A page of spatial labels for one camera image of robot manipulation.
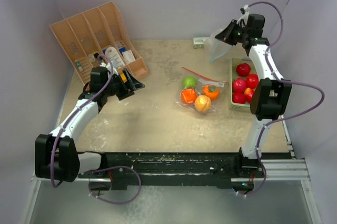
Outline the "clear bag blue zipper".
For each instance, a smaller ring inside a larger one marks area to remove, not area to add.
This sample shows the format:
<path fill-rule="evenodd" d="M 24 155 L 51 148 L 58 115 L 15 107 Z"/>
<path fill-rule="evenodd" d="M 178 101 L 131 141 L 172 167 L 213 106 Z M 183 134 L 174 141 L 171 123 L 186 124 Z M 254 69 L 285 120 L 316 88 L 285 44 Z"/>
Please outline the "clear bag blue zipper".
<path fill-rule="evenodd" d="M 217 34 L 222 32 L 224 29 L 218 29 L 210 34 L 204 41 L 204 49 L 209 56 L 209 62 L 212 63 L 216 59 L 226 55 L 232 48 L 232 45 L 228 45 L 222 41 L 219 41 L 215 38 Z"/>

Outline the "red fake apple with stem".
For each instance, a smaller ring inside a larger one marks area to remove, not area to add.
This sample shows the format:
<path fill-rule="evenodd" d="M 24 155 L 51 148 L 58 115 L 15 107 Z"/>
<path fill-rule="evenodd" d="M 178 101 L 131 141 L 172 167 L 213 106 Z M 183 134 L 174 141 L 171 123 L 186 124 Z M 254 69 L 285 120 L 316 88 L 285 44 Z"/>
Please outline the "red fake apple with stem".
<path fill-rule="evenodd" d="M 246 82 L 245 82 L 245 79 L 243 78 L 237 78 L 232 82 L 232 91 L 234 93 L 235 92 L 244 93 L 246 88 L 247 88 Z"/>

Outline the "red yellow fake apple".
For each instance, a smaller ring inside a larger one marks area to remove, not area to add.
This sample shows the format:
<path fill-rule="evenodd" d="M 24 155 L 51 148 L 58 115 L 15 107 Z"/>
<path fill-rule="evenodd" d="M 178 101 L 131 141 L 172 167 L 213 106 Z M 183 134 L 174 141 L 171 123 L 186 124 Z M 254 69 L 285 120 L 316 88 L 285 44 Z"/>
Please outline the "red yellow fake apple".
<path fill-rule="evenodd" d="M 245 104 L 246 103 L 246 97 L 243 93 L 235 92 L 232 94 L 232 102 L 238 103 L 238 104 Z"/>

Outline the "red fake pepper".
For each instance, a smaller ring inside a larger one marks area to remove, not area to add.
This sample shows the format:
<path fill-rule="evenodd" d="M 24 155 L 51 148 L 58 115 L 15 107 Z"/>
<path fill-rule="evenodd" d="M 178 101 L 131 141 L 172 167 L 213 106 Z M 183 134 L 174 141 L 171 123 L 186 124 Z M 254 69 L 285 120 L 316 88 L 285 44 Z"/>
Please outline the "red fake pepper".
<path fill-rule="evenodd" d="M 253 95 L 254 95 L 254 90 L 249 87 L 246 88 L 246 90 L 244 91 L 244 96 L 245 96 L 247 103 L 251 103 Z"/>

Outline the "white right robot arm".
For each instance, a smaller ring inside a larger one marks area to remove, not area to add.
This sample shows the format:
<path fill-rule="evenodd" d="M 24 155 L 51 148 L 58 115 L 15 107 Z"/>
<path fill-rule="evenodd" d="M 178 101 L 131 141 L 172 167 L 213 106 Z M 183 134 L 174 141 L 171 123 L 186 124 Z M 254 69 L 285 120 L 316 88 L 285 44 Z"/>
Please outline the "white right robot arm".
<path fill-rule="evenodd" d="M 273 68 L 270 43 L 262 36 L 264 24 L 263 15 L 246 13 L 215 35 L 215 39 L 228 45 L 242 44 L 259 78 L 250 104 L 254 119 L 249 136 L 239 150 L 241 160 L 234 164 L 239 177 L 247 177 L 253 171 L 251 162 L 260 161 L 268 130 L 284 114 L 292 89 L 292 83 L 282 83 L 283 76 Z"/>

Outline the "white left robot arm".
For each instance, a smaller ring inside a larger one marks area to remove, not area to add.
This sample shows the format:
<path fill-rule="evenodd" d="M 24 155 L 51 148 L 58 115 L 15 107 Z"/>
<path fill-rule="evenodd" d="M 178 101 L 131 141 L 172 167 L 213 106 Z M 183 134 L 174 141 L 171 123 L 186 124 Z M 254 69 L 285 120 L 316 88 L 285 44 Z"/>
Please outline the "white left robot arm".
<path fill-rule="evenodd" d="M 56 181 L 73 182 L 79 174 L 90 171 L 97 178 L 108 173 L 108 164 L 102 154 L 78 153 L 76 140 L 87 125 L 100 113 L 111 96 L 123 100 L 134 95 L 145 85 L 134 78 L 127 69 L 121 73 L 106 67 L 94 67 L 90 81 L 83 87 L 74 109 L 66 119 L 49 134 L 40 134 L 35 140 L 35 175 Z"/>

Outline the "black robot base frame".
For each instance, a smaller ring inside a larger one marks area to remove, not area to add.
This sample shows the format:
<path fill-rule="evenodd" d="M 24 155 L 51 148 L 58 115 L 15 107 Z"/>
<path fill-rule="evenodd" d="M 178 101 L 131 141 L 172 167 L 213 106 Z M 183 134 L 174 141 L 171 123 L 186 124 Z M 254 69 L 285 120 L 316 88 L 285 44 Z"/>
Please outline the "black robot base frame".
<path fill-rule="evenodd" d="M 264 177 L 258 160 L 239 153 L 105 152 L 95 172 L 80 178 L 111 182 L 112 190 L 127 186 L 212 186 L 250 190 L 254 178 Z"/>

